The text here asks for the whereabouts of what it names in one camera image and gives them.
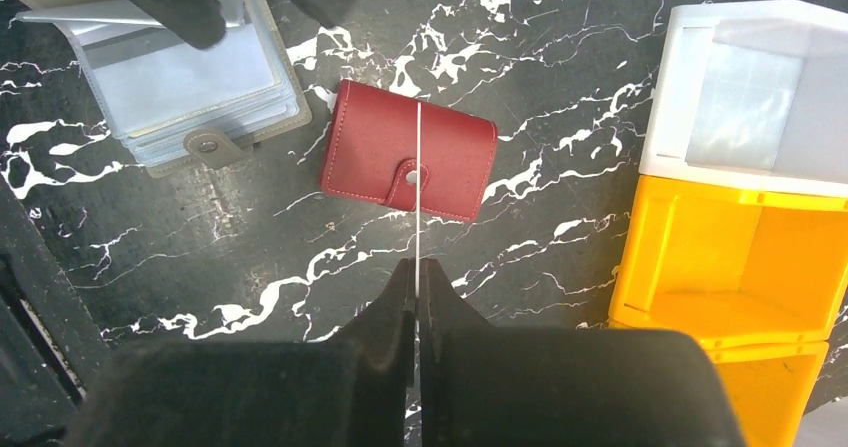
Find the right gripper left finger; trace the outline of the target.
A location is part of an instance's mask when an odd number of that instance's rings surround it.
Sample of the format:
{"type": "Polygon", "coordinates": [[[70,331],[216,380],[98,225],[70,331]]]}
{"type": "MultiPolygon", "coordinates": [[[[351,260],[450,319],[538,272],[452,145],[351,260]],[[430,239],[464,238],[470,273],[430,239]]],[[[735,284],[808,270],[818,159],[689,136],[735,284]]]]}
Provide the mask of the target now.
{"type": "Polygon", "coordinates": [[[321,342],[138,342],[118,350],[68,446],[400,446],[413,380],[412,260],[321,342]]]}

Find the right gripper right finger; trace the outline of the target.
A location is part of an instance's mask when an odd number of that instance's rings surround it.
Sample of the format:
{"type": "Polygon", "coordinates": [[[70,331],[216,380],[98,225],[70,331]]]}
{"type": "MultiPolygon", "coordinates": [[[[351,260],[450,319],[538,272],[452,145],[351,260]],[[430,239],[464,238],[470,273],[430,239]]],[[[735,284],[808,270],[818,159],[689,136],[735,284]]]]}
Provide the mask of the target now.
{"type": "Polygon", "coordinates": [[[427,446],[741,446],[717,371],[670,330],[498,327],[418,264],[427,446]]]}

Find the gold credit card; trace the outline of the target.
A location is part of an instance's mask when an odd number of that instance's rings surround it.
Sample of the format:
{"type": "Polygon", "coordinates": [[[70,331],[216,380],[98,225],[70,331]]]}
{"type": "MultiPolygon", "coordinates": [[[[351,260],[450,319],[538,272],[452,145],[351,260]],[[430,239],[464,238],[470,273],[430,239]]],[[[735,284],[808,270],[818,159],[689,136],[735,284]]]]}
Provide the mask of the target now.
{"type": "Polygon", "coordinates": [[[416,167],[415,167],[415,258],[414,258],[414,292],[420,298],[421,277],[421,191],[423,186],[422,174],[422,103],[416,103],[416,167]]]}

